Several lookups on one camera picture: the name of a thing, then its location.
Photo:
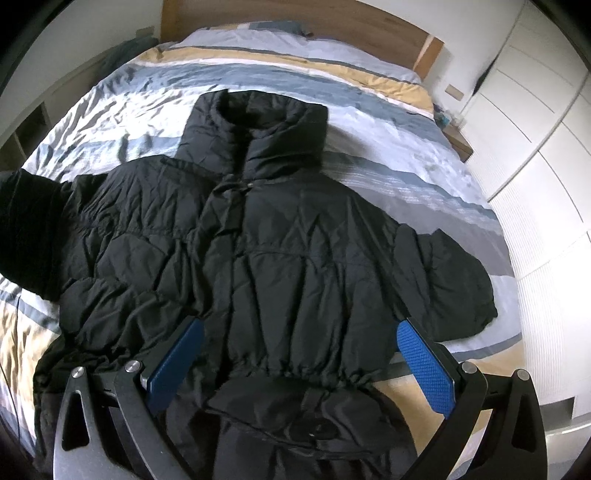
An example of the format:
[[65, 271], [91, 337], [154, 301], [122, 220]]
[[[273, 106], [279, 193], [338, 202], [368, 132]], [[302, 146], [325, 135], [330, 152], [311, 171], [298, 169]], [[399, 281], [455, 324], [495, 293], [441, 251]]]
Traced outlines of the black puffer jacket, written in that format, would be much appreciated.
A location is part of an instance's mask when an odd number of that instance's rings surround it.
[[60, 183], [1, 176], [1, 273], [59, 306], [33, 377], [36, 466], [52, 470], [77, 366], [113, 372], [187, 318], [200, 355], [159, 422], [199, 479], [398, 479], [417, 457], [373, 388], [415, 320], [448, 341], [495, 317], [482, 263], [325, 176], [325, 106], [200, 96], [173, 156]]

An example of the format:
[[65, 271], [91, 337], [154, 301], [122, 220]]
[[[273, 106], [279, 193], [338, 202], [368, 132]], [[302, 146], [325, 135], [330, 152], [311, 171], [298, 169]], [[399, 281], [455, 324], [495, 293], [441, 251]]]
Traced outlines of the wooden nightstand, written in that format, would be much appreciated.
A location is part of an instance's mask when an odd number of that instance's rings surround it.
[[453, 149], [458, 154], [460, 160], [463, 163], [466, 163], [468, 159], [473, 155], [474, 150], [472, 146], [469, 144], [469, 142], [462, 135], [460, 130], [456, 126], [448, 124], [443, 129], [443, 134], [446, 136], [446, 138], [452, 145]]

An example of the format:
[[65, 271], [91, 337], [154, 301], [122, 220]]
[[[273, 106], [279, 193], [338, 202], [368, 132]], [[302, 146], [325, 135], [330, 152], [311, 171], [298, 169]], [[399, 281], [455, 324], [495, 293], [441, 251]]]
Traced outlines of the striped bed duvet cover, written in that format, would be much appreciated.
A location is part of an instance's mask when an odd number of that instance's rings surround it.
[[[488, 273], [496, 317], [476, 335], [445, 342], [480, 356], [514, 345], [517, 289], [500, 222], [433, 121], [417, 76], [335, 42], [304, 58], [297, 40], [277, 39], [269, 48], [259, 32], [205, 30], [148, 49], [92, 87], [16, 171], [64, 183], [173, 156], [192, 107], [212, 92], [259, 91], [325, 106], [322, 173], [420, 234], [445, 232]], [[58, 304], [1, 273], [1, 424], [9, 446], [36, 470], [33, 377], [60, 334]]]

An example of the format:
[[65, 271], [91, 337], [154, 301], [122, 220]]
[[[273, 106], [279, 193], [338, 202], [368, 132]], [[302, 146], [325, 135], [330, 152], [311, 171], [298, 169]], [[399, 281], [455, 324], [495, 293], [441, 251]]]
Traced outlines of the white wardrobe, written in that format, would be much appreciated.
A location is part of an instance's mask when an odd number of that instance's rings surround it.
[[523, 4], [462, 131], [509, 247], [547, 430], [588, 436], [590, 72], [536, 2]]

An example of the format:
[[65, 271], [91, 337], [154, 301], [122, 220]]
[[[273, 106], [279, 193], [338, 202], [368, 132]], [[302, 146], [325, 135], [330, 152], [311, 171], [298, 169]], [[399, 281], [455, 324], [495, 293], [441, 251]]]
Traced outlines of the white shelf unit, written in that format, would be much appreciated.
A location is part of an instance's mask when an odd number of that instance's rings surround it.
[[21, 167], [68, 110], [97, 82], [111, 48], [95, 55], [41, 93], [1, 136], [1, 170]]

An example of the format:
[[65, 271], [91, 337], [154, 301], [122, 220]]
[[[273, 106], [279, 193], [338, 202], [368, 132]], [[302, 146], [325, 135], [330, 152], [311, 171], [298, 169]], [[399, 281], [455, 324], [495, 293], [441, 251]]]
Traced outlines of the wooden headboard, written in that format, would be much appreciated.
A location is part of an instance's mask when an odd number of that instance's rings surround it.
[[178, 41], [199, 27], [256, 20], [304, 23], [315, 37], [346, 42], [426, 79], [444, 42], [384, 10], [346, 0], [186, 0], [164, 1], [160, 38]]

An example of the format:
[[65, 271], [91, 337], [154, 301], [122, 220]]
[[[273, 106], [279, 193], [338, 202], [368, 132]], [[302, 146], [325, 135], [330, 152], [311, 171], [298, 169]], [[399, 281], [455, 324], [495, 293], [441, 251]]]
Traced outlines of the striped pillow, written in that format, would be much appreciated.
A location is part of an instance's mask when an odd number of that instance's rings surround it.
[[294, 20], [267, 20], [245, 23], [223, 24], [218, 26], [205, 27], [205, 30], [257, 30], [283, 32], [291, 35], [311, 38], [314, 35], [311, 30]]

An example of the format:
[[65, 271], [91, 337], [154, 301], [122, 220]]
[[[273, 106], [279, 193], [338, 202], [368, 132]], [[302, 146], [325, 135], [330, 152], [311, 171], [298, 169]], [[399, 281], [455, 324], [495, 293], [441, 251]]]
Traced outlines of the wall light switch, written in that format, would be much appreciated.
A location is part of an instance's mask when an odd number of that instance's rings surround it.
[[464, 96], [465, 96], [465, 94], [461, 90], [459, 90], [458, 88], [456, 88], [452, 84], [449, 84], [446, 87], [445, 93], [448, 94], [449, 96], [451, 96], [452, 98], [454, 98], [457, 101], [461, 101], [464, 98]]

